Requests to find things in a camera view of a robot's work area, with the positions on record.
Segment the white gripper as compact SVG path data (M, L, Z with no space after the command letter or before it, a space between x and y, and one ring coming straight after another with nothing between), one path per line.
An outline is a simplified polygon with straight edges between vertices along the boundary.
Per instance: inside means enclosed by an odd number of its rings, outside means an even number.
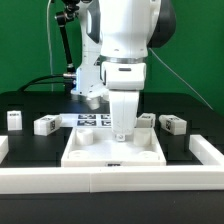
M146 64L103 62L101 76L109 90L111 128L117 141L134 132L139 92L144 88Z

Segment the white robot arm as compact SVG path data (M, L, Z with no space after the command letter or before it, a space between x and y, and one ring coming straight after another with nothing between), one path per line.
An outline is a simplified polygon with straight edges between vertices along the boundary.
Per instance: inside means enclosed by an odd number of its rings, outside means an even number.
M150 48L166 44L176 29L171 0L81 0L82 62L74 95L91 109L109 101L111 127L123 141L134 132Z

